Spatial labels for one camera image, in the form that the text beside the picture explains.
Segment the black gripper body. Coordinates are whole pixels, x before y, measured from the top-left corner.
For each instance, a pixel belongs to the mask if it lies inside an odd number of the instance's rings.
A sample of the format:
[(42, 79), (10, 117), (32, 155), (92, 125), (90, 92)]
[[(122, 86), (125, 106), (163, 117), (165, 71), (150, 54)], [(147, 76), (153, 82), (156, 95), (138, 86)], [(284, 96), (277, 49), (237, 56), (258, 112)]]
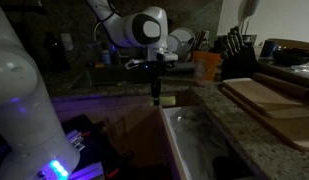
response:
[(174, 62), (170, 61), (150, 61), (142, 64), (144, 69), (147, 69), (151, 78), (151, 96), (153, 99), (153, 105), (158, 106), (160, 104), (161, 93), (161, 76), (166, 73), (167, 68), (173, 68)]

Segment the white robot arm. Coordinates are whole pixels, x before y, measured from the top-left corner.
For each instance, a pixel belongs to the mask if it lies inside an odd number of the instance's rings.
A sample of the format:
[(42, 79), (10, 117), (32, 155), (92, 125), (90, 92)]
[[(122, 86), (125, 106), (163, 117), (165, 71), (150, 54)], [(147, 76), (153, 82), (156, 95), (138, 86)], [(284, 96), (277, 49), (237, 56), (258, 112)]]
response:
[[(111, 40), (121, 47), (144, 47), (144, 59), (127, 69), (172, 66), (178, 56), (168, 50), (164, 9), (151, 6), (118, 15), (110, 0), (86, 0)], [(97, 162), (77, 168), (83, 137), (66, 134), (51, 104), (39, 69), (23, 47), (0, 6), (0, 134), (11, 152), (0, 165), (0, 180), (92, 180), (103, 178)]]

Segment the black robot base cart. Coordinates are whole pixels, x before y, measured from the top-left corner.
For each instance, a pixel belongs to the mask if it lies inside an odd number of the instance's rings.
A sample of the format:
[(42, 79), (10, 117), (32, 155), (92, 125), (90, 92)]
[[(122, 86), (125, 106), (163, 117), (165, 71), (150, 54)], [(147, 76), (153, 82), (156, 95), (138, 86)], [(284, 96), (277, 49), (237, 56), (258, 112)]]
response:
[(67, 135), (77, 132), (82, 138), (80, 160), (70, 180), (123, 180), (126, 160), (101, 132), (102, 125), (93, 124), (86, 115), (62, 123)]

